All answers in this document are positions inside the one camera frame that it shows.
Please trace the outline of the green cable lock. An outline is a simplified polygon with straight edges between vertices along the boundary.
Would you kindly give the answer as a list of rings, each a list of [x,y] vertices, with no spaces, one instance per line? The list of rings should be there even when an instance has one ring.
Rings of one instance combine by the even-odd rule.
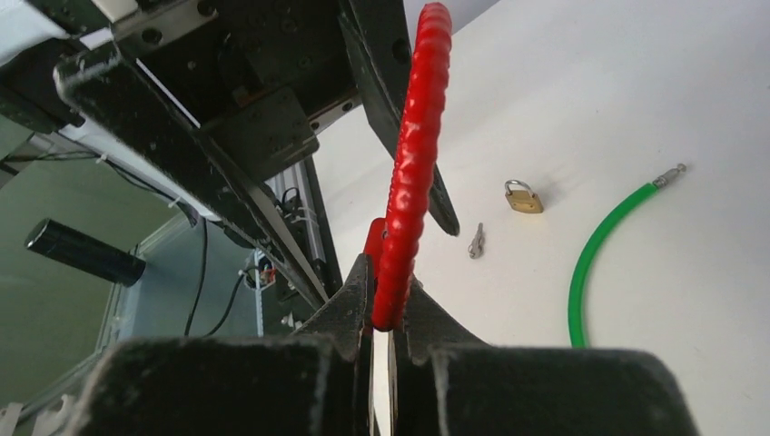
[[[571,276],[568,288],[568,338],[573,348],[584,349],[589,346],[585,315],[586,288],[602,246],[615,229],[641,204],[654,197],[660,190],[670,185],[676,178],[687,171],[684,163],[678,163],[652,182],[645,183],[621,201],[600,222],[585,243]]]

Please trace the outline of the brass padlock keys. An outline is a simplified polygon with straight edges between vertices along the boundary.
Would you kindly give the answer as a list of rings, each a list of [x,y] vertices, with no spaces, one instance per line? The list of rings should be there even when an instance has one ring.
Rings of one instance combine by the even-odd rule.
[[[485,251],[485,230],[484,224],[478,223],[477,230],[471,240],[468,247],[468,253],[470,259],[478,259],[484,254]]]

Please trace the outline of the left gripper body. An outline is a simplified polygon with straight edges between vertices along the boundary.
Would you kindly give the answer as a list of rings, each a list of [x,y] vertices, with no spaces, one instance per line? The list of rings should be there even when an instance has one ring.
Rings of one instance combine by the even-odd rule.
[[[106,43],[134,60],[245,172],[304,160],[360,101],[339,1],[4,1],[1,112],[171,181],[57,93],[54,67]]]

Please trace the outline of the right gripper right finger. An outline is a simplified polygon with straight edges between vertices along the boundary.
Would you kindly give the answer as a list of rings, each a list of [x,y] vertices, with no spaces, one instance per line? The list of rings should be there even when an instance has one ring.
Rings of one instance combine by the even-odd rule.
[[[419,283],[390,335],[395,435],[695,435],[671,371],[634,350],[494,346]]]

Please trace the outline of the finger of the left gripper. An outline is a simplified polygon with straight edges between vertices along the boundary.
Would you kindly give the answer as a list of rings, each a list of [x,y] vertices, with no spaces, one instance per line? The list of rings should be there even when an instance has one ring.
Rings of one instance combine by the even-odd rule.
[[[396,156],[411,68],[402,1],[339,1],[350,69],[373,132]]]
[[[54,67],[59,96],[261,249],[319,309],[324,286],[267,192],[112,43]]]

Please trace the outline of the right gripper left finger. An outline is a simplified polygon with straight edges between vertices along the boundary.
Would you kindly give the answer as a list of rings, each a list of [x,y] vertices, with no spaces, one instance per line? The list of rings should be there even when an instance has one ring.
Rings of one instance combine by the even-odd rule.
[[[372,435],[374,292],[360,254],[341,288],[287,336],[147,338],[89,376],[67,435]]]

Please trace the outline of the brass padlock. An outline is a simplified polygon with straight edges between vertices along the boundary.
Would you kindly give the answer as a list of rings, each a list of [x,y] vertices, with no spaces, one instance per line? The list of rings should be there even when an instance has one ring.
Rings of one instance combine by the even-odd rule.
[[[544,212],[539,196],[525,182],[510,179],[504,183],[505,198],[510,208],[519,213],[538,214]]]

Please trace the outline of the red cable lock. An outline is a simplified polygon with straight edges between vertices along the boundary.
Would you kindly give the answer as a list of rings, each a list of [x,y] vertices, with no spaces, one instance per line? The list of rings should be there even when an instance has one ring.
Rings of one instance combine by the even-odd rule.
[[[451,32],[450,12],[444,4],[433,2],[422,7],[386,215],[371,223],[363,248],[377,281],[370,323],[380,332],[400,325],[410,295],[438,157],[449,84]]]

